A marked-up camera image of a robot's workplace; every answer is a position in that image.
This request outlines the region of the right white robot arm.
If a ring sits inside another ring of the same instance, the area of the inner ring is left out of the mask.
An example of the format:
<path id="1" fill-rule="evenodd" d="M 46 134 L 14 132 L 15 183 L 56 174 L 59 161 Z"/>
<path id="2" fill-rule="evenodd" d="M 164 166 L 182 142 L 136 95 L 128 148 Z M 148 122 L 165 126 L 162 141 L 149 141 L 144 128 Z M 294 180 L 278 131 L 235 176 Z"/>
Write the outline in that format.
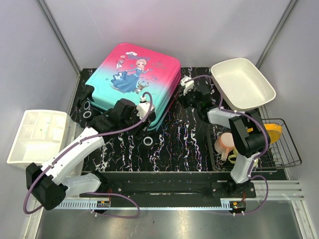
<path id="1" fill-rule="evenodd" d="M 195 108 L 202 121 L 231 130 L 239 155 L 230 173 L 233 181 L 226 185 L 226 191 L 231 197 L 240 196 L 244 192 L 243 183 L 250 180 L 254 159 L 261 157 L 270 144 L 269 134 L 258 111 L 236 112 L 222 106 L 216 107 L 212 104 L 210 93 L 198 90 L 180 91 L 177 100 L 184 108 Z"/>

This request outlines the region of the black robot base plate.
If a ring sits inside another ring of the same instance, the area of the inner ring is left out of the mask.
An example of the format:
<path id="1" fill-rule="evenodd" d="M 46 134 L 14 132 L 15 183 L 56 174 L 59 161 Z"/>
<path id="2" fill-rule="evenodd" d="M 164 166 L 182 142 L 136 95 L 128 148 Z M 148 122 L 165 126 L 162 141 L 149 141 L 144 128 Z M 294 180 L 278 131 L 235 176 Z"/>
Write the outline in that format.
<path id="1" fill-rule="evenodd" d="M 191 194 L 212 198 L 256 198 L 253 182 L 235 184 L 218 172 L 100 172 L 106 190 L 131 195 Z"/>

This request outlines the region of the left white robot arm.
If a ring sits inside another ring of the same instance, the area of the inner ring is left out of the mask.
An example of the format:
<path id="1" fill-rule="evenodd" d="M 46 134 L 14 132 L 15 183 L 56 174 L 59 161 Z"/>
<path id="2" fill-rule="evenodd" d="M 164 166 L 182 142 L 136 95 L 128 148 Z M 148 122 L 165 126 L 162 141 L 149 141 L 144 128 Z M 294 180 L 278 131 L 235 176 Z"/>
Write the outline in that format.
<path id="1" fill-rule="evenodd" d="M 66 197 L 81 194 L 113 196 L 108 192 L 108 179 L 100 172 L 73 177 L 69 177 L 69 173 L 90 153 L 103 146 L 109 137 L 122 132 L 142 135 L 155 118 L 153 100 L 145 96 L 138 104 L 120 99 L 113 108 L 93 117 L 80 135 L 56 156 L 41 165 L 31 163 L 27 166 L 28 192 L 23 202 L 24 213 L 30 215 L 37 211 L 27 209 L 30 196 L 46 210 L 56 208 Z"/>

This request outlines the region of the pink and teal kids suitcase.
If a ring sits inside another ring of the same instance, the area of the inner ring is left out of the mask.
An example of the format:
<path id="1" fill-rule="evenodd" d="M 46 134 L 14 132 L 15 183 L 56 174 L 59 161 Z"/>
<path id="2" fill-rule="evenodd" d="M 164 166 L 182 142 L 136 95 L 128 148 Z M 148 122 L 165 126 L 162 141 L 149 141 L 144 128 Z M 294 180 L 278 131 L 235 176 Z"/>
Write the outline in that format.
<path id="1" fill-rule="evenodd" d="M 180 62 L 164 55 L 130 43 L 117 45 L 86 81 L 77 99 L 87 123 L 98 114 L 113 108 L 120 99 L 135 104 L 140 97 L 152 98 L 156 119 L 147 134 L 136 136 L 151 145 L 181 77 Z"/>

